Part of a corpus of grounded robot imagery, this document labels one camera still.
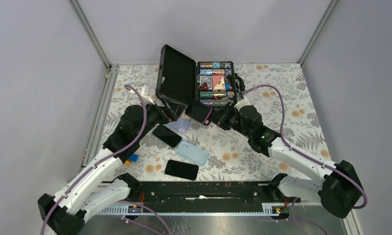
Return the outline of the bare black phone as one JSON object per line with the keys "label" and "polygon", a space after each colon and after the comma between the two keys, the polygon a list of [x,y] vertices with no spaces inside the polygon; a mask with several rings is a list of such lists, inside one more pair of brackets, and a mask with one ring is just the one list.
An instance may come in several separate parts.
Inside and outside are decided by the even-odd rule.
{"label": "bare black phone", "polygon": [[209,117],[212,112],[212,107],[207,106],[197,100],[193,100],[186,108],[185,114],[203,125],[209,125]]}
{"label": "bare black phone", "polygon": [[188,164],[175,160],[168,160],[164,173],[166,175],[195,181],[197,179],[198,171],[198,165]]}

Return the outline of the bare dark blue phone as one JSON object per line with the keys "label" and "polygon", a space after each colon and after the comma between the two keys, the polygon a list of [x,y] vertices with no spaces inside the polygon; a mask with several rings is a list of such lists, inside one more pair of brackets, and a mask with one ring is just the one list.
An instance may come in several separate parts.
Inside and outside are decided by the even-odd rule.
{"label": "bare dark blue phone", "polygon": [[158,125],[153,130],[152,134],[172,148],[175,148],[182,141],[181,136],[162,124]]}

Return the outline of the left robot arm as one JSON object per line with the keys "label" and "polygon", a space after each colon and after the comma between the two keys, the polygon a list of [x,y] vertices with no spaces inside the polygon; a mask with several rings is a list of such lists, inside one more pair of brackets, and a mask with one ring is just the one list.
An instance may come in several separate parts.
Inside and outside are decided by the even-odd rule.
{"label": "left robot arm", "polygon": [[140,195],[138,181],[129,174],[118,176],[109,186],[95,192],[101,182],[123,165],[140,148],[140,140],[159,124],[176,120],[184,105],[131,105],[121,116],[114,132],[94,159],[70,183],[54,195],[38,200],[43,224],[40,233],[76,235],[103,209],[117,201],[135,201]]}

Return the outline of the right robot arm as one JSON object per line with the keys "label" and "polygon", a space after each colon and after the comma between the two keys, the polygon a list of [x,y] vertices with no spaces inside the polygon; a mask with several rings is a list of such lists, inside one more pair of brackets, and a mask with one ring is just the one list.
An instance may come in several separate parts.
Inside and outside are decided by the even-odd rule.
{"label": "right robot arm", "polygon": [[269,188],[274,201],[297,197],[320,203],[338,218],[346,218],[352,209],[357,209],[360,199],[363,199],[360,208],[367,205],[367,195],[352,164],[345,160],[323,161],[296,149],[281,133],[263,124],[261,114],[253,105],[240,109],[226,105],[214,111],[208,120],[224,130],[232,129],[245,136],[255,152],[285,162],[307,176],[307,179],[297,179],[287,174],[277,175]]}

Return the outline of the black poker chip case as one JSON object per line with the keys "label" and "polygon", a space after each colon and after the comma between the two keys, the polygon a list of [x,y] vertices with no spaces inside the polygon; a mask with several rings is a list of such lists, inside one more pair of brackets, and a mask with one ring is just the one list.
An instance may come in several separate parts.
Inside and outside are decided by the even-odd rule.
{"label": "black poker chip case", "polygon": [[[213,90],[212,76],[224,75],[226,89]],[[189,105],[197,100],[213,109],[223,108],[243,96],[245,85],[232,61],[195,61],[169,45],[161,49],[156,96]]]}

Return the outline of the phone in light blue case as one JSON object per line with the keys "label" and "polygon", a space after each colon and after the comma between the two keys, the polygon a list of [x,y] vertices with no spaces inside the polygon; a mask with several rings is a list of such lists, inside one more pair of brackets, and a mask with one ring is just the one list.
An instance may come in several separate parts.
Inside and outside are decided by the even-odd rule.
{"label": "phone in light blue case", "polygon": [[207,164],[210,157],[208,151],[186,141],[180,142],[176,149],[176,154],[201,167]]}

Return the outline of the red playing card box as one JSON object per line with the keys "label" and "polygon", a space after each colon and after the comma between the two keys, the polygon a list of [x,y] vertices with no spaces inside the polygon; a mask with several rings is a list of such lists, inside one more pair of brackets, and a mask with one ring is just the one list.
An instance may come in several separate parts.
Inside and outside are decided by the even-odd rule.
{"label": "red playing card box", "polygon": [[224,75],[213,75],[212,76],[212,89],[213,90],[225,90],[225,76]]}

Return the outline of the floral table mat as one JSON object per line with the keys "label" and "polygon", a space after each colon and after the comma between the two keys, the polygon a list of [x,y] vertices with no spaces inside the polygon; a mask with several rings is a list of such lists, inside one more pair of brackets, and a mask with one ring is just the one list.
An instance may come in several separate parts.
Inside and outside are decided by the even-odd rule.
{"label": "floral table mat", "polygon": [[[251,92],[247,99],[262,116],[264,125],[282,132],[290,144],[302,151],[330,160],[330,154],[299,64],[235,64],[235,72]],[[114,131],[124,110],[138,104],[135,94],[125,89],[148,85],[155,92],[157,65],[124,65],[117,74],[101,141]],[[254,152],[247,139],[235,131],[225,131],[214,124],[204,126],[195,121],[183,140],[207,150],[209,160],[198,171],[198,181],[268,181],[279,173],[296,178],[304,175],[285,162]],[[152,133],[140,141],[139,159],[123,164],[106,177],[130,173],[140,181],[172,181],[164,173],[168,160],[180,161],[175,150]]]}

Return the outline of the colourful toy brick stack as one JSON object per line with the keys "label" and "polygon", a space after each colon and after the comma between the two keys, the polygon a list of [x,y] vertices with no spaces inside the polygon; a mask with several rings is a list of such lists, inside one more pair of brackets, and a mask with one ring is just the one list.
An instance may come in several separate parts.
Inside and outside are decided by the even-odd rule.
{"label": "colourful toy brick stack", "polygon": [[136,163],[138,159],[139,159],[139,155],[133,154],[125,161],[125,164],[130,165],[132,163]]}

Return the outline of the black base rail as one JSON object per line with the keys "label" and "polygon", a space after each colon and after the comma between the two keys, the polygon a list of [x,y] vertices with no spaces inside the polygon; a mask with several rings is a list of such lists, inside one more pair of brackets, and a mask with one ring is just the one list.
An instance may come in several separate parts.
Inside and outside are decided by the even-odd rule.
{"label": "black base rail", "polygon": [[161,182],[133,185],[127,201],[157,213],[253,213],[263,204],[284,207],[293,202],[268,181]]}

